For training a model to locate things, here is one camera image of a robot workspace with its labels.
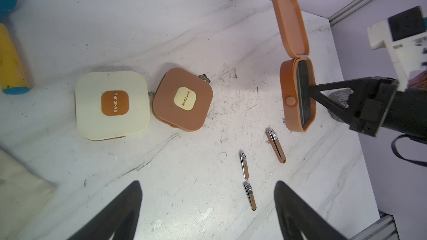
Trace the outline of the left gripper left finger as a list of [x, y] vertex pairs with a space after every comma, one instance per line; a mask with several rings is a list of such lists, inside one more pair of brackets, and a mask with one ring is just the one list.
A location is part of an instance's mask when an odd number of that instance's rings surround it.
[[90, 220], [71, 240], [134, 239], [142, 203], [139, 181], [133, 181], [102, 211]]

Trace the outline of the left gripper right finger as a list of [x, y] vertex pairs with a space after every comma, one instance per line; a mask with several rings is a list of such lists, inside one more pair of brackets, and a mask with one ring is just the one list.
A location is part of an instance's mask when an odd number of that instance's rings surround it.
[[275, 185], [274, 201], [283, 239], [346, 239], [282, 181]]

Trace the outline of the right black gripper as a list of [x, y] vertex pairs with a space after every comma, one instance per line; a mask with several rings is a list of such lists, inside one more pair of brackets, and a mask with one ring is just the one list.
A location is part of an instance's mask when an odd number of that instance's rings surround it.
[[[354, 80], [317, 84], [309, 88], [309, 95], [326, 107], [352, 131], [375, 137], [383, 125], [394, 99], [399, 81], [385, 77], [366, 77]], [[347, 105], [323, 94], [324, 91], [352, 89]]]

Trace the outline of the brown case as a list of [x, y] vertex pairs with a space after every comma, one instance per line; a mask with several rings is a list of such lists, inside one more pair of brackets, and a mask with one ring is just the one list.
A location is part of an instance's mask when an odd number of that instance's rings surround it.
[[280, 67], [285, 124], [289, 131], [306, 132], [316, 117], [309, 88], [315, 85], [310, 47], [298, 0], [272, 0], [280, 37], [289, 60]]
[[194, 132], [205, 123], [212, 98], [212, 87], [206, 81], [182, 68], [173, 68], [162, 78], [152, 110], [159, 121]]

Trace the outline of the large brown nail clipper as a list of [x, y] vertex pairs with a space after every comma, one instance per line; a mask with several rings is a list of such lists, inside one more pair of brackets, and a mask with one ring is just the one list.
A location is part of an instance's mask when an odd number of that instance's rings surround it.
[[283, 148], [280, 144], [280, 141], [277, 137], [276, 132], [271, 128], [267, 128], [266, 129], [266, 135], [269, 139], [269, 142], [270, 142], [279, 162], [283, 163], [283, 164], [286, 163], [286, 156], [285, 156]]

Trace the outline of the cream nail clipper case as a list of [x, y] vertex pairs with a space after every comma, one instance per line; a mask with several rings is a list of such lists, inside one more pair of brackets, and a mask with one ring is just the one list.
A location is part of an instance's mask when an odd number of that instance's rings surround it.
[[146, 80], [137, 72], [90, 72], [75, 86], [77, 130], [91, 141], [145, 130], [151, 120]]

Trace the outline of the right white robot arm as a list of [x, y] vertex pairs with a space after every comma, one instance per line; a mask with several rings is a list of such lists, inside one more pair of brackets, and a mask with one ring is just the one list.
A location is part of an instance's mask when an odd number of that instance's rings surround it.
[[[427, 91], [410, 87], [398, 91], [398, 80], [366, 77], [318, 84], [309, 88], [310, 97], [335, 114], [350, 130], [375, 137], [380, 127], [401, 132], [399, 138], [427, 142]], [[346, 105], [322, 94], [323, 91], [349, 88]]]

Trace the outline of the small brown clipper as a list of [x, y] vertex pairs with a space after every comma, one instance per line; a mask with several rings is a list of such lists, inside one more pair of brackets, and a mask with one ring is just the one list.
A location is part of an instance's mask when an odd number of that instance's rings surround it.
[[244, 176], [244, 179], [247, 181], [249, 179], [248, 160], [247, 160], [246, 154], [243, 151], [240, 151], [239, 156], [240, 156], [243, 176]]
[[251, 206], [252, 211], [256, 211], [257, 205], [255, 202], [254, 193], [253, 193], [253, 189], [252, 189], [251, 184], [249, 182], [244, 182], [244, 188], [245, 188], [246, 194], [248, 196], [248, 200], [250, 202], [250, 206]]

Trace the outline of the dark glass vase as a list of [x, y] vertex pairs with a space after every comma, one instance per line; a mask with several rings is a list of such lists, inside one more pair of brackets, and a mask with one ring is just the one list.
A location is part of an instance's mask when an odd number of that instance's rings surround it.
[[[336, 90], [329, 94], [329, 98], [334, 102], [342, 105], [343, 107], [348, 106], [348, 98], [352, 94], [352, 90], [350, 88], [345, 88], [341, 90]], [[330, 116], [336, 120], [337, 122], [344, 123], [342, 119], [340, 119], [336, 114], [328, 110]]]

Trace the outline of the green beige glove on table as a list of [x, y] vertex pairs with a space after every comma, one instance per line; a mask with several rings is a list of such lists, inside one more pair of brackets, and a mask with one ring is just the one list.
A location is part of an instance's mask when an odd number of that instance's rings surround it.
[[18, 239], [54, 191], [54, 185], [1, 151], [1, 239]]

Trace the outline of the blue yellow toy rake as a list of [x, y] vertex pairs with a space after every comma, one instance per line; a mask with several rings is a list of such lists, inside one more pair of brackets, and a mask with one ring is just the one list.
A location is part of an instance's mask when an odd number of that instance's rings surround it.
[[16, 7], [18, 0], [1, 0], [1, 89], [8, 95], [30, 91], [28, 80], [4, 18]]

